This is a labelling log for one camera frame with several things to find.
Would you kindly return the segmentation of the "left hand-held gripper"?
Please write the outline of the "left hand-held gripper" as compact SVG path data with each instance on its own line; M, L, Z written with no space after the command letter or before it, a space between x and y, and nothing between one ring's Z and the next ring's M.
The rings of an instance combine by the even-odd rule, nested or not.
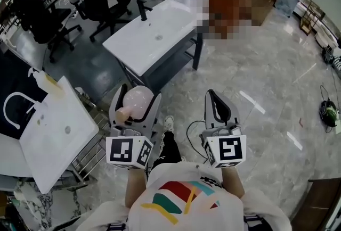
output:
M119 168L145 169L154 143L153 127L156 123L162 95L154 95L143 117L133 122L116 121L116 111L123 107L128 85L116 91L109 108L110 136L106 138L106 161Z

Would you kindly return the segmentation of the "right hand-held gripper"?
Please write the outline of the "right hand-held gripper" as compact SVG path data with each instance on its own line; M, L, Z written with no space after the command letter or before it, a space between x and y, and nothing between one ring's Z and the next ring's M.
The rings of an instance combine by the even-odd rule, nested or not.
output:
M200 138L210 166L228 168L244 162L247 137L238 124L236 105L222 93L209 89L205 95L204 117L206 130Z

